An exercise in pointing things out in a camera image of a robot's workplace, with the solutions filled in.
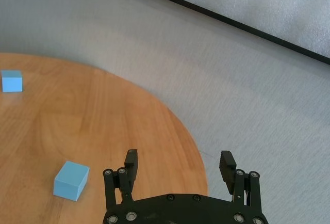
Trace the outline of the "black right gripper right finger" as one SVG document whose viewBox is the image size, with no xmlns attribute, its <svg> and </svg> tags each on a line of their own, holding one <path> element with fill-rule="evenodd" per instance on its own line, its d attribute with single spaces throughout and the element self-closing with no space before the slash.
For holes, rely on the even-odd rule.
<svg viewBox="0 0 330 224">
<path fill-rule="evenodd" d="M 219 169 L 232 202 L 238 205 L 261 207 L 260 174 L 256 171 L 245 173 L 237 169 L 230 151 L 221 151 Z"/>
</svg>

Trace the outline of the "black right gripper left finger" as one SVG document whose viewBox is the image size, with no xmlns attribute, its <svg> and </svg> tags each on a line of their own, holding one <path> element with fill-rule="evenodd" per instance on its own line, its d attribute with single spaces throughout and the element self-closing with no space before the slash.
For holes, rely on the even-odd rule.
<svg viewBox="0 0 330 224">
<path fill-rule="evenodd" d="M 123 167 L 120 167 L 116 171 L 109 168 L 103 171 L 106 207 L 114 207 L 117 204 L 115 194 L 116 188 L 118 188 L 121 193 L 121 203 L 133 201 L 132 191 L 137 176 L 137 170 L 137 149 L 129 149 Z"/>
</svg>

